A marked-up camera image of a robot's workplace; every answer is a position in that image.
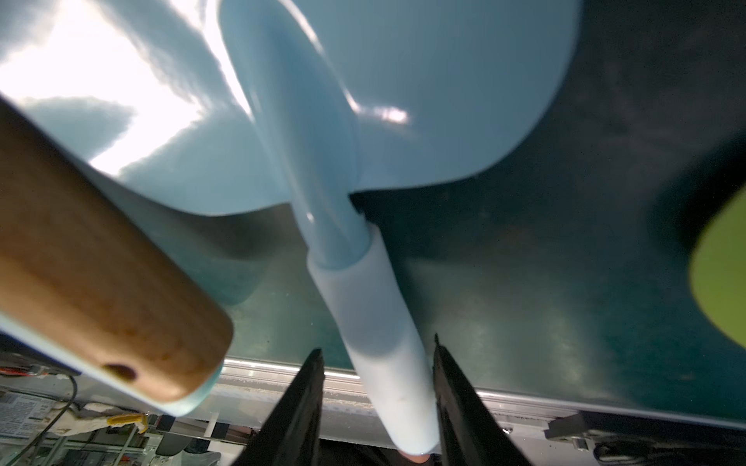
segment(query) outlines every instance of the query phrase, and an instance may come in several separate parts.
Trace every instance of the bright light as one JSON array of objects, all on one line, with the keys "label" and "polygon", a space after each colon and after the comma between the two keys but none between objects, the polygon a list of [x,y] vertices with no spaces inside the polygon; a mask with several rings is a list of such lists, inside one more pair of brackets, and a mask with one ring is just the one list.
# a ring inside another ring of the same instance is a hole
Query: bright light
[{"label": "bright light", "polygon": [[202,32],[204,27],[205,0],[169,0],[171,7],[195,31]]},{"label": "bright light", "polygon": [[316,49],[316,51],[320,54],[324,54],[324,48],[322,47],[322,43],[319,42],[319,36],[316,35],[316,32],[311,28],[311,24],[308,22],[308,19],[306,19],[306,16],[304,16],[303,12],[301,12],[301,9],[298,8],[298,5],[292,2],[292,0],[278,0],[282,6],[285,7],[285,9],[290,13],[290,16],[295,20],[295,22],[298,23],[298,26],[301,27],[301,30],[303,31],[303,34],[306,34],[306,37],[308,37],[308,40],[311,41],[311,44]]},{"label": "bright light", "polygon": [[410,116],[404,110],[396,107],[373,107],[373,115],[388,123],[405,125],[410,121]]},{"label": "bright light", "polygon": [[159,79],[130,40],[91,1],[59,3],[42,43],[12,53],[0,65],[0,88],[24,105],[51,98],[90,98],[127,107],[126,130],[91,164],[111,175],[152,155],[204,112],[196,96]]},{"label": "bright light", "polygon": [[347,89],[345,89],[345,98],[347,99],[347,103],[350,105],[350,108],[353,112],[360,113],[361,111],[363,111],[363,109],[360,107],[360,104],[355,101],[355,98]]},{"label": "bright light", "polygon": [[228,50],[225,48],[223,36],[220,32],[218,23],[218,12],[220,11],[221,0],[207,0],[204,10],[204,41],[207,47],[213,53],[213,56],[220,65],[220,71],[223,74],[225,83],[231,91],[231,95],[236,99],[238,105],[246,112],[248,119],[254,122],[254,112],[246,100],[241,83],[238,81],[236,70],[233,68],[231,58],[228,56]]}]

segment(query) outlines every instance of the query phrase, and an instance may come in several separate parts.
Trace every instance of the green object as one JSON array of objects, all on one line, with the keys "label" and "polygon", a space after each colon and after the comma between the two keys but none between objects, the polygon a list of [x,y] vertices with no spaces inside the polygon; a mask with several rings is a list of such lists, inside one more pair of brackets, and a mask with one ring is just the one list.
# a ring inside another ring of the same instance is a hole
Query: green object
[{"label": "green object", "polygon": [[707,318],[746,347],[746,187],[703,231],[689,279]]}]

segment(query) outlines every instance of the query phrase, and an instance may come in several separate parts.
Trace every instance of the wooden block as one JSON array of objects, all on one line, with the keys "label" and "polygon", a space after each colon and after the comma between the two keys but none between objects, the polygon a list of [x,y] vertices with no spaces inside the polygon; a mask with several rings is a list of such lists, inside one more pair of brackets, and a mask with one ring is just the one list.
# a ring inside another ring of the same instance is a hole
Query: wooden block
[{"label": "wooden block", "polygon": [[205,382],[233,335],[222,309],[3,101],[0,309],[163,402]]}]

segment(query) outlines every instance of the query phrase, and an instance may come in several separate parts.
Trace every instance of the hole in wood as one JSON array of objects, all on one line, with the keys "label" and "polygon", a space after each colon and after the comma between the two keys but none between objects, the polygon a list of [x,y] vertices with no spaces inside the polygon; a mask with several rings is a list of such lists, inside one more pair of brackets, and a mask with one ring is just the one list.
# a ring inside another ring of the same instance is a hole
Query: hole in wood
[{"label": "hole in wood", "polygon": [[133,382],[137,378],[134,369],[126,365],[106,364],[104,365],[104,369],[106,369],[109,374],[112,374],[125,382]]}]

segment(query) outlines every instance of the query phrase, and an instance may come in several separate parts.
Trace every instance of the black cable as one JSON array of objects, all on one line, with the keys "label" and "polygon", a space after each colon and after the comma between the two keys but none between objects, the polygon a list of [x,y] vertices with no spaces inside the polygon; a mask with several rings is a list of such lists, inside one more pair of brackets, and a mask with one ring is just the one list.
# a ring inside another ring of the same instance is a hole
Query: black cable
[{"label": "black cable", "polygon": [[80,451],[84,451],[88,445],[91,445],[91,442],[93,442],[96,434],[98,434],[98,429],[91,431],[91,435],[88,435],[88,440],[86,440],[86,443],[84,443],[83,446],[80,448]]},{"label": "black cable", "polygon": [[13,459],[11,459],[5,466],[13,466],[14,464],[16,464],[16,462],[19,459],[21,459],[34,445],[36,445],[37,442],[39,442],[46,435],[46,433],[49,432],[51,427],[54,426],[54,423],[60,420],[62,415],[65,414],[65,411],[67,411],[68,408],[72,405],[72,402],[75,400],[75,397],[78,396],[78,383],[75,381],[75,378],[72,375],[68,375],[68,374],[65,374],[65,375],[67,375],[67,377],[70,379],[70,382],[72,383],[72,396],[70,397],[69,400],[67,400],[67,404],[65,404],[65,407],[62,408],[62,411],[60,411],[60,413],[57,416],[55,416],[54,419],[52,419],[49,424],[47,424],[47,427],[45,427],[43,431],[39,432],[37,436],[34,437],[34,440],[32,440],[31,442],[29,442],[28,445],[23,447],[23,450],[21,450],[21,453],[15,455]]},{"label": "black cable", "polygon": [[39,439],[39,441],[37,442],[37,447],[36,447],[36,448],[34,448],[34,452],[33,452],[33,453],[31,454],[31,465],[32,465],[32,466],[33,466],[33,464],[34,464],[34,459],[35,459],[35,458],[37,457],[37,455],[39,454],[39,450],[41,449],[41,447],[42,447],[42,444],[44,443],[44,440],[46,440],[46,434],[45,434],[45,435],[42,435],[42,436],[41,436],[41,438],[40,438],[40,439]]}]

